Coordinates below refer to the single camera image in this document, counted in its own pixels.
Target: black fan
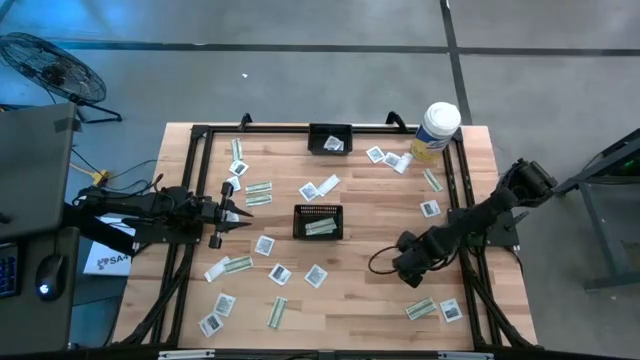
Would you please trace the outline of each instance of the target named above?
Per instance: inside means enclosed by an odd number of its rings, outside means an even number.
[[[0,54],[5,61],[27,79],[79,106],[115,115],[115,118],[86,121],[84,123],[122,121],[117,112],[96,106],[107,96],[104,81],[73,55],[33,35],[12,32],[0,37]]]

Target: small black bin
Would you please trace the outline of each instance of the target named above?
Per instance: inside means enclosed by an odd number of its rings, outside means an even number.
[[[333,230],[333,233],[306,235],[305,225],[328,217],[333,217],[333,221],[338,226]],[[293,209],[293,238],[298,240],[342,240],[342,205],[296,205]]]
[[[329,136],[337,137],[344,142],[341,151],[327,150],[324,143]],[[309,124],[309,143],[307,149],[313,155],[347,155],[353,150],[351,125]]]

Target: wooden table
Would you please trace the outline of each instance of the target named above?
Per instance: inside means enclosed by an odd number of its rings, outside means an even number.
[[[167,124],[158,156],[156,176],[164,174],[160,185],[180,184],[189,143],[190,123]],[[487,198],[498,179],[487,127],[463,128],[476,202]],[[240,178],[242,186],[273,182],[273,203],[248,208],[255,217],[252,226],[224,236],[222,248],[206,246],[212,228],[205,230],[204,243],[196,247],[186,297],[180,337],[181,348],[274,348],[274,349],[361,349],[361,350],[462,350],[471,349],[467,307],[458,261],[438,272],[428,272],[422,285],[412,289],[397,275],[375,275],[367,261],[377,250],[393,245],[404,230],[420,234],[429,226],[445,222],[450,207],[447,189],[434,193],[422,175],[430,168],[446,186],[442,157],[432,164],[414,160],[403,175],[383,163],[373,164],[365,150],[374,145],[398,155],[409,149],[413,136],[354,135],[353,152],[346,157],[312,156],[305,134],[216,134],[206,181],[205,194],[219,199],[222,182],[232,176],[231,139],[242,139],[244,161],[249,169]],[[202,145],[198,148],[191,188],[195,188]],[[457,184],[461,184],[458,160],[454,155]],[[340,184],[312,204],[344,206],[344,239],[311,242],[292,239],[293,207],[306,201],[298,189],[311,181],[319,185],[336,174]],[[464,204],[464,196],[459,195]],[[245,192],[233,196],[244,207]],[[435,199],[443,214],[425,218],[418,204]],[[271,256],[255,253],[260,235],[276,239]],[[153,245],[136,257],[131,267],[114,340],[131,333],[156,300],[160,288],[167,246]],[[207,283],[203,274],[224,256],[251,255],[254,268]],[[392,253],[374,262],[389,268]],[[524,283],[513,255],[503,249],[487,250],[490,277],[497,303],[529,341],[535,333]],[[280,263],[292,271],[285,286],[267,277]],[[312,265],[329,275],[319,289],[304,281]],[[198,321],[213,310],[220,292],[237,298],[224,328],[206,338]],[[267,327],[267,318],[276,296],[289,300],[278,330]],[[447,324],[443,315],[431,313],[410,321],[405,308],[432,297],[441,302],[456,298],[462,320]],[[483,334],[489,338],[484,308],[479,306]],[[173,304],[168,306],[165,330],[168,333]]]

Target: plastic container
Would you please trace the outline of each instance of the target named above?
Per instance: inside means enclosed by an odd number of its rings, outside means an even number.
[[[333,233],[307,236],[305,225],[328,217],[333,217],[333,221],[338,227],[333,230]],[[342,240],[342,205],[294,206],[293,238],[298,240]]]
[[[449,144],[460,127],[460,118],[455,105],[437,102],[429,106],[411,144],[413,156],[421,161],[432,160]]]
[[[334,136],[344,142],[344,149],[339,151],[327,150],[324,143],[329,136]],[[337,124],[309,124],[309,143],[307,149],[313,155],[347,155],[353,150],[353,134],[351,125]]]

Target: white lid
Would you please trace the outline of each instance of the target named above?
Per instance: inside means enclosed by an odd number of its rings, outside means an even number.
[[[433,103],[424,113],[424,126],[436,136],[451,136],[460,127],[460,111],[446,102]]]

